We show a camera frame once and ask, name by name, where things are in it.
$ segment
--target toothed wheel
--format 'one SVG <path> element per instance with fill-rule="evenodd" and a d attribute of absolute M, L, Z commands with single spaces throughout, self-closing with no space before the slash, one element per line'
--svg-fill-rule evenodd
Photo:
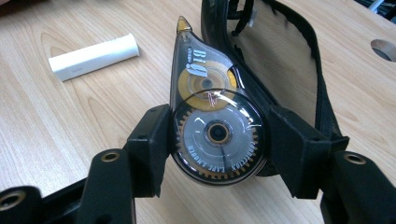
<path fill-rule="evenodd" d="M 225 106 L 216 111 L 188 105 L 177 110 L 173 157 L 194 180 L 221 186 L 255 174 L 265 158 L 264 127 L 253 105 L 231 92 L 219 99 Z"/>
<path fill-rule="evenodd" d="M 221 63 L 208 61 L 197 64 L 205 67 L 207 77 L 192 75 L 184 69 L 177 83 L 180 96 L 183 100 L 189 99 L 187 103 L 200 110 L 213 111 L 223 108 L 227 103 L 218 102 L 215 93 L 224 93 L 226 90 L 235 91 L 235 76 Z"/>

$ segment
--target wood grain surface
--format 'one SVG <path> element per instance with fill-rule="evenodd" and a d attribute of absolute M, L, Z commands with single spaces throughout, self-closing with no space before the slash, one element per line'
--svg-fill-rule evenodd
<path fill-rule="evenodd" d="M 371 48 L 375 39 L 396 45 L 395 24 L 352 0 L 280 2 L 317 32 L 348 150 L 371 158 L 396 185 L 396 63 Z M 84 178 L 98 152 L 122 147 L 148 109 L 168 103 L 177 18 L 201 36 L 200 11 L 200 1 L 181 0 L 1 6 L 0 191 L 31 185 L 47 196 Z M 139 57 L 66 82 L 50 70 L 50 57 L 129 33 Z M 138 223 L 320 223 L 318 204 L 292 199 L 279 176 L 204 187 L 168 159 L 161 198 L 136 199 L 136 213 Z"/>

